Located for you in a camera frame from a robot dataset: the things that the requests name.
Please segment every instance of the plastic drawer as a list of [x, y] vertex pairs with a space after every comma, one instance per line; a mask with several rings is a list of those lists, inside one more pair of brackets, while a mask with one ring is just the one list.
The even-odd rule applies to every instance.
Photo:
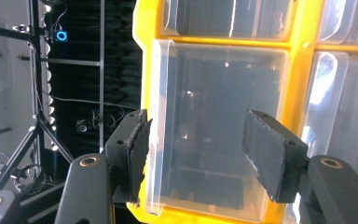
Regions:
[[292, 1], [167, 0], [164, 35], [218, 38], [284, 39], [290, 27]]
[[358, 0], [326, 0], [319, 43], [358, 45]]
[[155, 41], [148, 211], [259, 221], [264, 190], [241, 150], [245, 111], [277, 115], [288, 54]]
[[312, 82], [302, 134], [310, 156], [338, 157], [358, 173], [358, 54], [317, 52]]

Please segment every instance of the yellow storage bin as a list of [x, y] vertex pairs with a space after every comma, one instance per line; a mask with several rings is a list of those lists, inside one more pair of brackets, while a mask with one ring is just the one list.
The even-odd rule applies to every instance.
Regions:
[[[240, 154], [219, 154], [216, 147], [221, 146], [218, 143], [212, 146], [210, 143], [217, 135], [229, 138], [228, 133], [224, 133], [228, 129], [225, 125], [234, 122], [232, 119], [235, 119], [235, 115], [224, 113], [224, 107], [229, 104], [225, 100], [239, 101], [233, 92], [246, 92], [242, 99], [247, 99], [246, 95], [253, 93], [249, 86], [241, 91], [235, 90], [235, 86], [240, 88], [242, 84], [249, 85], [245, 81], [246, 78], [251, 79], [247, 64], [255, 68], [257, 62], [262, 61], [265, 63], [258, 67], [261, 69], [255, 69], [256, 73], [258, 71], [258, 74], [264, 76], [274, 74], [271, 71], [275, 66], [279, 75], [276, 76], [278, 78], [269, 77], [263, 82], [269, 83], [266, 88], [277, 94], [274, 99], [266, 100], [264, 105], [261, 102], [258, 105], [261, 106], [260, 109], [276, 115], [280, 122], [299, 136], [304, 127], [312, 126], [308, 110], [310, 96], [314, 92], [323, 92], [324, 89], [314, 85], [314, 80], [317, 81], [315, 69], [318, 62], [326, 60], [327, 63], [334, 64], [329, 61], [329, 57], [333, 55], [337, 60], [335, 69], [342, 74], [342, 71], [351, 68], [351, 63], [358, 62], [358, 45], [350, 45], [358, 44], [358, 41], [351, 41], [347, 38], [348, 35], [336, 38], [339, 29], [345, 28], [346, 19], [341, 20], [341, 28], [324, 28], [329, 21], [329, 8], [335, 8], [336, 14], [342, 10], [343, 17], [349, 16], [351, 21], [351, 26], [346, 27], [355, 28], [358, 13], [355, 11], [348, 15], [347, 9], [342, 9], [342, 4], [345, 8], [351, 3], [358, 6], [358, 2], [325, 1], [326, 5], [323, 0], [281, 1], [282, 5], [278, 7], [274, 7], [277, 6], [274, 5], [276, 1], [268, 0], [137, 1], [133, 37], [144, 52], [142, 107], [147, 108], [150, 116], [155, 119], [140, 202], [128, 204], [140, 221], [220, 224], [281, 223], [283, 220], [293, 220], [291, 216], [283, 218], [284, 205], [272, 203], [265, 198], [254, 174], [242, 173], [246, 170], [243, 167], [238, 170], [230, 167], [246, 166], [236, 165], [237, 160], [242, 160]], [[222, 2], [227, 4], [216, 8]], [[246, 3], [249, 10], [243, 8]], [[221, 14], [214, 15], [214, 10], [217, 9], [222, 10]], [[236, 23], [239, 18], [244, 17], [242, 10], [247, 10], [249, 16], [248, 21], [245, 20], [243, 24], [252, 24], [248, 31], [243, 30], [240, 22]], [[209, 20], [205, 20], [202, 15], [207, 15]], [[284, 31], [279, 32], [278, 29], [277, 32], [282, 24]], [[324, 31], [329, 29], [330, 33], [331, 30], [337, 31], [334, 35], [324, 35]], [[265, 54], [264, 59], [260, 57], [260, 53]], [[232, 69], [231, 73], [225, 74], [225, 69]], [[350, 74], [344, 79], [356, 76]], [[222, 78], [224, 75], [228, 75], [228, 79]], [[326, 80], [332, 85], [338, 81]], [[232, 90], [227, 91], [232, 92], [220, 90], [225, 81], [232, 87]], [[257, 96], [260, 99], [266, 97], [262, 92]], [[338, 104], [338, 99], [333, 100], [327, 110], [334, 110], [334, 106], [337, 107]], [[232, 113], [253, 106], [231, 105], [234, 107]], [[213, 111], [224, 116], [214, 118], [216, 114]], [[207, 118], [217, 121], [210, 125]], [[336, 124], [337, 120], [331, 122], [332, 127]], [[181, 148], [180, 152], [172, 150], [174, 147]], [[227, 167], [224, 164], [212, 165], [211, 161], [217, 158], [232, 163]], [[222, 193], [216, 186], [229, 189], [238, 198]]]

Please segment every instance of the black curtain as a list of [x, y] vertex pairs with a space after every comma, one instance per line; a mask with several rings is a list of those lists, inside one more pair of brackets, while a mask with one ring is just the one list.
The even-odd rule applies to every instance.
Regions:
[[[50, 59], [100, 61], [100, 1], [66, 1], [54, 7], [45, 18], [47, 30], [63, 29], [67, 42], [48, 38]], [[142, 51], [132, 38], [132, 13], [135, 1], [106, 1], [104, 142], [124, 114], [139, 108], [141, 101]], [[100, 67], [49, 63], [50, 94], [63, 99], [100, 101]], [[99, 151], [99, 105], [54, 99], [52, 117], [56, 134], [74, 157]], [[80, 132], [76, 125], [86, 122], [89, 128]]]

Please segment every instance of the yellow frame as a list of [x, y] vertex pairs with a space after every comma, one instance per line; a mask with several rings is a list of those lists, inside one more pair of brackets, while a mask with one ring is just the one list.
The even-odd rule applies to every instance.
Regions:
[[[152, 71], [152, 43], [155, 39], [172, 39], [177, 43], [202, 43], [212, 45], [246, 46], [253, 48], [285, 49], [290, 54], [290, 69], [286, 95], [282, 105], [281, 122], [292, 132], [300, 134], [305, 118], [303, 110], [313, 53], [316, 49], [358, 51], [358, 47], [316, 45], [319, 23], [322, 17], [324, 0], [292, 0], [292, 31], [280, 42], [238, 39], [216, 39], [182, 36], [164, 36], [160, 33], [162, 0], [138, 0], [133, 17], [133, 37], [144, 52], [142, 108], [150, 108], [150, 87]], [[221, 218], [164, 207], [161, 216], [150, 215], [145, 211], [145, 182], [141, 186], [138, 204], [128, 203], [131, 212], [144, 223], [247, 223], [229, 218]], [[284, 205], [267, 203], [267, 211], [261, 223], [281, 223]]]

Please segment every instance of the blue light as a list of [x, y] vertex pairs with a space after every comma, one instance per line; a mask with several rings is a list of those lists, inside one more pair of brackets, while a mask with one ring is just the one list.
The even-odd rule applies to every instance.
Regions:
[[57, 32], [56, 36], [57, 36], [57, 39], [60, 41], [66, 41], [68, 39], [68, 35], [66, 34], [65, 31]]

